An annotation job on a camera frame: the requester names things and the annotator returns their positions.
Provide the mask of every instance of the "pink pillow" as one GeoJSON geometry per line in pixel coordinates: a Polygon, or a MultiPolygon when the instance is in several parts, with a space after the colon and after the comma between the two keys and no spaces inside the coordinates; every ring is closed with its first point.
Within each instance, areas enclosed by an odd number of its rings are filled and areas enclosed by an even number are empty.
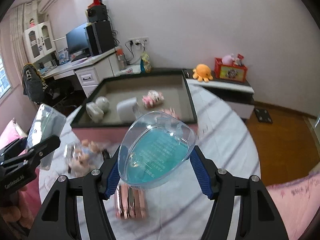
{"type": "Polygon", "coordinates": [[[320,173],[271,185],[267,190],[281,215],[289,239],[299,239],[320,206],[320,173]]]}
{"type": "Polygon", "coordinates": [[[14,127],[14,123],[11,120],[7,124],[2,134],[0,135],[0,149],[7,146],[9,143],[13,142],[15,139],[20,139],[20,138],[22,137],[20,137],[20,135],[17,133],[14,127]]]}
{"type": "MultiPolygon", "coordinates": [[[[8,145],[9,143],[13,142],[15,139],[20,139],[21,137],[15,127],[14,123],[11,120],[7,127],[4,129],[3,133],[0,135],[0,149],[8,145]]],[[[22,191],[22,195],[25,197],[25,200],[28,204],[28,207],[30,211],[32,212],[33,216],[36,217],[40,207],[41,207],[41,200],[40,200],[40,194],[39,194],[39,169],[36,168],[36,179],[31,181],[26,185],[27,190],[22,191]]]]}

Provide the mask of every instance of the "clear plastic container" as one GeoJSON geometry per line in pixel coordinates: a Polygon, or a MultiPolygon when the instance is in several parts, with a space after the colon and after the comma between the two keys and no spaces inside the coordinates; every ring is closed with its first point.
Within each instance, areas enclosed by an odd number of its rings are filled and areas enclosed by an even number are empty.
{"type": "Polygon", "coordinates": [[[118,170],[130,187],[150,189],[166,183],[188,159],[195,132],[164,112],[149,112],[137,119],[121,143],[118,170]]]}
{"type": "MultiPolygon", "coordinates": [[[[66,117],[63,114],[51,106],[41,104],[28,135],[26,150],[49,138],[51,135],[60,136],[65,123],[66,117]]],[[[43,170],[50,169],[53,153],[54,151],[41,159],[39,168],[43,170]]]]}

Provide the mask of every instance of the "pink wall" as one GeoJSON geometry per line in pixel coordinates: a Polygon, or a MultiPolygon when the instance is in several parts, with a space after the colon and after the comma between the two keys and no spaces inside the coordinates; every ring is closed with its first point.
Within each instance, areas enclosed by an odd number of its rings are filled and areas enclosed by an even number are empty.
{"type": "Polygon", "coordinates": [[[23,95],[22,86],[14,91],[0,104],[0,133],[8,122],[15,118],[21,128],[26,132],[36,115],[36,107],[27,96],[23,95]]]}
{"type": "Polygon", "coordinates": [[[27,131],[31,127],[37,108],[27,96],[23,95],[20,75],[16,71],[11,53],[8,16],[0,23],[0,48],[4,67],[12,87],[9,95],[0,99],[0,134],[13,118],[24,131],[27,131]]]}

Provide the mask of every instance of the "blue gripper pad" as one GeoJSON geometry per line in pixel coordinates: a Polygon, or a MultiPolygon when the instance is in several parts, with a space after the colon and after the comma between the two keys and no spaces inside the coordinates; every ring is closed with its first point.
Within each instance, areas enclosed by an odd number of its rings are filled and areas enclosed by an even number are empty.
{"type": "Polygon", "coordinates": [[[210,176],[207,173],[207,170],[205,169],[195,149],[193,149],[190,154],[190,162],[193,171],[196,174],[202,193],[205,194],[209,199],[212,199],[213,191],[211,188],[210,176]]]}
{"type": "Polygon", "coordinates": [[[116,161],[107,179],[107,190],[105,192],[105,195],[108,199],[116,192],[119,180],[120,175],[118,171],[118,162],[116,161]]]}

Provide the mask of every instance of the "red storage box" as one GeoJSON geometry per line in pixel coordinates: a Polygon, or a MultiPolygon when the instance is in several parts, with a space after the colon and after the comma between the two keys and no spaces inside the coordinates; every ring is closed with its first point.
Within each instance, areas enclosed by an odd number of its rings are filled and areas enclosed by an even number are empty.
{"type": "Polygon", "coordinates": [[[245,65],[225,65],[222,63],[221,58],[215,58],[214,72],[216,74],[216,78],[245,82],[247,70],[248,69],[245,65]]]}

